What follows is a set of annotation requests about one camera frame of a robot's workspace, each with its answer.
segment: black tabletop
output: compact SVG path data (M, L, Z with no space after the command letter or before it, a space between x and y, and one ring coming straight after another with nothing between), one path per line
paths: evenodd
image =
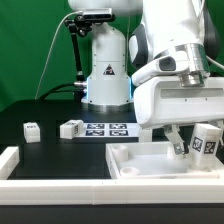
M74 101L26 100L0 113L0 151L19 146L20 163L10 179L108 179L105 144L137 138L60 139L59 126L68 120L85 123L134 123L134 111L102 114L83 110ZM40 143L26 143L23 123L37 122ZM189 138L191 128L182 131ZM164 140L161 130L155 140ZM221 223L223 204L0 206L2 224L16 223Z

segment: warning label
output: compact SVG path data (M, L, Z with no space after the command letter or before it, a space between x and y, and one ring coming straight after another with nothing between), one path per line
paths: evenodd
M114 70L112 69L111 65L107 66L107 69L103 73L104 75L115 75Z

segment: green screen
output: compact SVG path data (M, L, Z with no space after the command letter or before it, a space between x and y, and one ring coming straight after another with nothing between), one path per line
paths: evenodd
M207 0L214 24L224 43L224 1ZM0 1L0 111L15 101L34 99L48 51L62 18L71 12L67 0L2 0ZM130 18L133 32L140 17ZM118 17L112 25L127 35L129 18ZM79 38L85 76L91 73L90 34ZM224 64L224 48L217 61ZM221 72L212 66L213 71ZM128 65L128 74L134 69ZM76 68L69 31L62 26L42 80L39 96L49 89L73 82ZM72 99L70 93L52 95L49 99Z

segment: white container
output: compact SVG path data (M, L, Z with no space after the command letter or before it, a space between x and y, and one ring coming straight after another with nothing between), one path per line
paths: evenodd
M106 144L106 161L113 179L176 179L176 178L220 178L223 164L215 158L211 170L192 170L191 155L182 158L170 156L170 142ZM128 158L119 158L118 150L128 151Z

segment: small cube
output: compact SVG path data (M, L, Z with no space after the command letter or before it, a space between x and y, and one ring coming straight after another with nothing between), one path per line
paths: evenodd
M35 122L23 124L24 136L27 143L40 142L40 128Z
M60 138L73 139L83 131L82 120L70 120L60 126Z
M196 166L214 166L219 139L222 130L210 124L195 124L190 149L193 164Z

